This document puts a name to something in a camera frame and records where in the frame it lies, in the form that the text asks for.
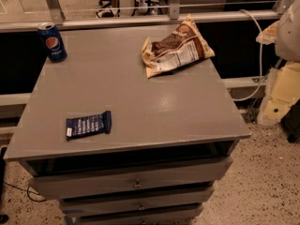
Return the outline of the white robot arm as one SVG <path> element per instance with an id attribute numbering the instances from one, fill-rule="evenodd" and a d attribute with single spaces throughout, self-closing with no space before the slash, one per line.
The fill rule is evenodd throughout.
<path id="1" fill-rule="evenodd" d="M 282 68 L 272 67 L 267 74 L 265 95 L 257 116 L 263 126 L 278 123 L 300 99 L 300 0 L 294 0 L 280 20 L 264 29 L 256 40 L 275 44 Z"/>

